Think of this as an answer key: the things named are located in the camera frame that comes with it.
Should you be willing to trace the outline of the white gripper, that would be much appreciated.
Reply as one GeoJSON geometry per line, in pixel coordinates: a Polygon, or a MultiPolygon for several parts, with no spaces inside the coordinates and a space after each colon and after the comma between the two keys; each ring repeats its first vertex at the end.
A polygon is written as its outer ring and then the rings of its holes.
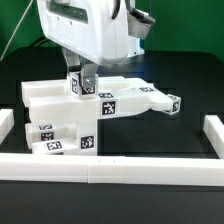
{"type": "Polygon", "coordinates": [[[95,86],[98,65],[126,59],[124,0],[37,0],[37,7],[44,35],[63,47],[68,73],[81,71],[83,88],[95,86]]]}

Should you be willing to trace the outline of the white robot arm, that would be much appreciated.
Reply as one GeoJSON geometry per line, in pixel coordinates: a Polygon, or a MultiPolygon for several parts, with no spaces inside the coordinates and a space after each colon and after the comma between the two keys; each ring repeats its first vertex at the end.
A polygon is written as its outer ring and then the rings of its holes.
{"type": "Polygon", "coordinates": [[[99,65],[118,64],[129,53],[128,38],[144,39],[155,19],[130,0],[37,0],[44,35],[69,59],[81,57],[81,83],[95,85],[99,65]]]}

